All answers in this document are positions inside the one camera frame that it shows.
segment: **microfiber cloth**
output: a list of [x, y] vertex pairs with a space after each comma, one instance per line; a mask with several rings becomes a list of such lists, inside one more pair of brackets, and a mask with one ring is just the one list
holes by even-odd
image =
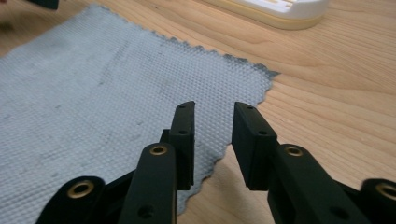
[[0, 59], [0, 223], [35, 223], [75, 177], [131, 172], [194, 101], [195, 185], [178, 192], [181, 213], [231, 142], [234, 102], [261, 102], [274, 75], [89, 6]]

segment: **light blue cloth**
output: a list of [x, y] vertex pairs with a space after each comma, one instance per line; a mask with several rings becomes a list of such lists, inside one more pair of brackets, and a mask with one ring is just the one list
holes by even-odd
[[89, 6], [0, 59], [0, 223], [34, 223], [75, 177], [130, 172], [175, 107], [195, 101], [195, 185], [178, 193], [182, 212], [231, 142], [234, 102], [261, 102], [275, 74]]

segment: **textured fabric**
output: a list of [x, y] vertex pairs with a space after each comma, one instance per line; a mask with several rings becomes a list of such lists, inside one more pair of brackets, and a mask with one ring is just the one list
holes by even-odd
[[178, 193], [182, 212], [231, 142], [234, 102], [261, 102], [275, 74], [89, 6], [0, 59], [0, 223], [34, 223], [75, 177], [130, 172], [175, 107], [195, 101], [195, 185]]

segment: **wooden table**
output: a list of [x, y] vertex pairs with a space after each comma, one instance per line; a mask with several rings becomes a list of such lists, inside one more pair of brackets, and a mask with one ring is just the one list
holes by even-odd
[[[22, 0], [0, 6], [0, 55], [79, 13]], [[190, 44], [281, 72], [259, 109], [281, 143], [305, 147], [353, 188], [370, 177], [396, 181], [396, 1], [332, 0], [323, 21], [284, 31], [203, 1], [101, 0], [128, 21]], [[229, 147], [191, 197], [179, 223], [273, 223], [265, 192], [245, 188]]]

